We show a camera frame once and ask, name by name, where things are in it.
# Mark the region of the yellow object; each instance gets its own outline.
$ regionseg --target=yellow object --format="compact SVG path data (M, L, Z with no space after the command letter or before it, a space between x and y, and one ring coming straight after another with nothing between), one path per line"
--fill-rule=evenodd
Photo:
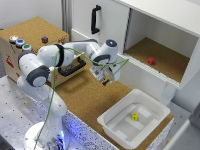
M133 113L132 120L138 120L138 114L137 113Z

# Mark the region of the white cabinet door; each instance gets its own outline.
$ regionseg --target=white cabinet door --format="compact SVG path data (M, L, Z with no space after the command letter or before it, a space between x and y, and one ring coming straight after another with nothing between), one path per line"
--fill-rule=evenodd
M91 15L96 5L96 28L100 32L91 33ZM124 42L130 9L113 0L73 0L72 28L86 37L96 39L102 45L107 39L115 40L120 51Z

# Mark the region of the sink basin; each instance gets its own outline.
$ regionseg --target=sink basin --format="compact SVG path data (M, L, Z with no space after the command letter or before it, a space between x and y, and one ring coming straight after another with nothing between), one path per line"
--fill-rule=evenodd
M138 114L138 120L132 120L133 113ZM169 108L134 89L98 117L97 121L105 133L122 147L135 149L169 113Z

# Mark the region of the wooden countertop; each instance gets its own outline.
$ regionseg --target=wooden countertop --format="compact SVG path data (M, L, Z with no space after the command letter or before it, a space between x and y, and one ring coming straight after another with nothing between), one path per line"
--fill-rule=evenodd
M122 150L120 145L105 134L97 118L131 92L131 89L120 82L103 86L90 73L89 67L87 64L81 73L56 87L56 92L72 113ZM136 150L146 149L172 119L173 115L167 116Z

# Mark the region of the white wall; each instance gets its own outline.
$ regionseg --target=white wall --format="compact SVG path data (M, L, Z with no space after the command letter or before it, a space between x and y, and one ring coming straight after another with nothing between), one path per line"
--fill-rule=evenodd
M195 109L200 102L200 71L183 89L177 91L173 102L189 112Z
M61 0L0 0L0 28L36 16L62 29Z

